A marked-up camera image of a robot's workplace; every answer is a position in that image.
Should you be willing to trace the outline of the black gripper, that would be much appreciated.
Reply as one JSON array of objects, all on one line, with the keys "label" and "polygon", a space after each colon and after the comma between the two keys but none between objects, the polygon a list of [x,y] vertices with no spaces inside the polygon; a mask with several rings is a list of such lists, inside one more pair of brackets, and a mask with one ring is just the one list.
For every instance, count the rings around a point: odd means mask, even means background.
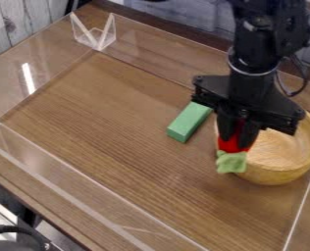
[{"label": "black gripper", "polygon": [[260,129],[271,128],[294,135],[306,117],[303,108],[286,97],[275,84],[275,75],[250,76],[232,71],[230,75],[195,75],[192,101],[218,113],[218,131],[228,141],[239,125],[238,146],[248,151]]}]

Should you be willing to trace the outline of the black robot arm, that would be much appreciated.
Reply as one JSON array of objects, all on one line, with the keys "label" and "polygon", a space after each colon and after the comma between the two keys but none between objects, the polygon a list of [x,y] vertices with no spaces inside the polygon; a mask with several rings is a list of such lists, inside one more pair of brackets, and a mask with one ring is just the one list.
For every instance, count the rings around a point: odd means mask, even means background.
[{"label": "black robot arm", "polygon": [[307,79],[297,52],[310,45],[306,0],[227,0],[235,19],[227,53],[228,75],[197,75],[192,101],[218,114],[218,149],[247,152],[259,133],[271,128],[297,133],[306,117],[279,79],[279,64],[290,59]]}]

